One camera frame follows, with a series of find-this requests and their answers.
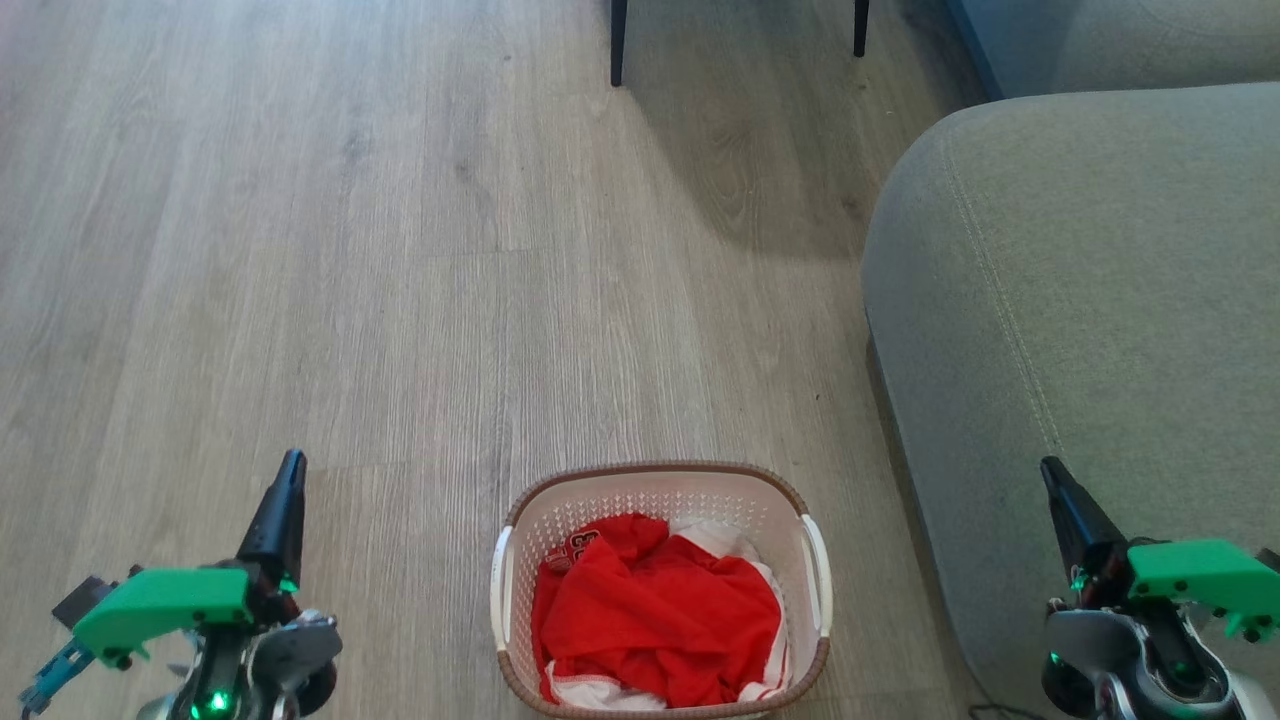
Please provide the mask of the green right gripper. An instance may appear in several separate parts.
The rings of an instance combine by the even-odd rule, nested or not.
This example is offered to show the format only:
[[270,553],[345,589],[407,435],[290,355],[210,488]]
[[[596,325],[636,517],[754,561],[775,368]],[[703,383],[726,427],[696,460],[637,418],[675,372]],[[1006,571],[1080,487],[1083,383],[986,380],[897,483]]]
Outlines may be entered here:
[[1083,609],[1134,609],[1140,601],[1199,605],[1228,637],[1268,641],[1277,632],[1277,552],[1225,539],[1128,538],[1060,457],[1039,473],[1068,579]]

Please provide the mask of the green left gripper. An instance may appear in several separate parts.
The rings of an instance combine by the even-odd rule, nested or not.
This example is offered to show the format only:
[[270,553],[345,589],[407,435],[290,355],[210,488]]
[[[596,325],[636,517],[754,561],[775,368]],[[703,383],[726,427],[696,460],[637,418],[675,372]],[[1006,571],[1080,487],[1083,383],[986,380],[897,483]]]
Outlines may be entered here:
[[283,624],[301,584],[307,457],[285,451],[237,551],[255,565],[150,568],[113,587],[73,624],[73,638],[106,664],[146,655],[175,632]]

